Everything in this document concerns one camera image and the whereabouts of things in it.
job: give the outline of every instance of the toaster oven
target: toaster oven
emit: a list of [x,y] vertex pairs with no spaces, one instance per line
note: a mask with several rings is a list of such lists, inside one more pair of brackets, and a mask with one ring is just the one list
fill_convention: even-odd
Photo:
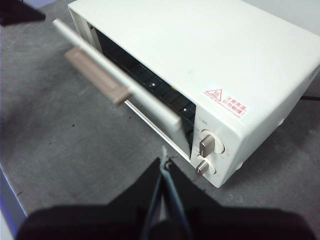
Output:
[[219,188],[320,70],[320,37],[240,0],[76,0],[65,57]]

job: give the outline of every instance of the black cable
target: black cable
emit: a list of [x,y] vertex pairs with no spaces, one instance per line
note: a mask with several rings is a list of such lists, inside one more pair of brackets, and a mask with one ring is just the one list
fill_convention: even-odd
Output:
[[302,96],[300,100],[320,101],[320,96]]

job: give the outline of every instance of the red warning label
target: red warning label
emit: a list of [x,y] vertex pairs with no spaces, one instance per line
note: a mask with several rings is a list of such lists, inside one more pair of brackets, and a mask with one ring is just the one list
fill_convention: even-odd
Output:
[[237,118],[241,118],[247,112],[247,106],[239,102],[234,97],[226,94],[222,89],[209,90],[204,92],[207,96],[213,99],[216,103],[227,109]]
[[206,94],[214,97],[217,99],[219,102],[221,102],[221,96],[222,96],[222,89],[216,89],[216,90],[211,90],[211,91],[206,91]]

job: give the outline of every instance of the oven door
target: oven door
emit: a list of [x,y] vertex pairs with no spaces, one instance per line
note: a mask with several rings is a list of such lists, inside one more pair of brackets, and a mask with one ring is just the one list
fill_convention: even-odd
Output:
[[54,26],[75,47],[65,57],[114,104],[127,104],[185,159],[190,159],[181,118],[101,52],[56,19]]

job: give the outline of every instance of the gray surface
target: gray surface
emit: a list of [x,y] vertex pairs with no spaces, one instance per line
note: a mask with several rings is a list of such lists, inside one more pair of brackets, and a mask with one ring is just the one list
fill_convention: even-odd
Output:
[[[58,204],[107,204],[169,154],[224,206],[297,212],[320,238],[320,102],[301,100],[243,167],[213,187],[130,109],[113,106],[67,63],[53,28],[72,20],[66,0],[46,22],[1,29],[1,167],[29,214]],[[320,95],[319,76],[312,92]]]

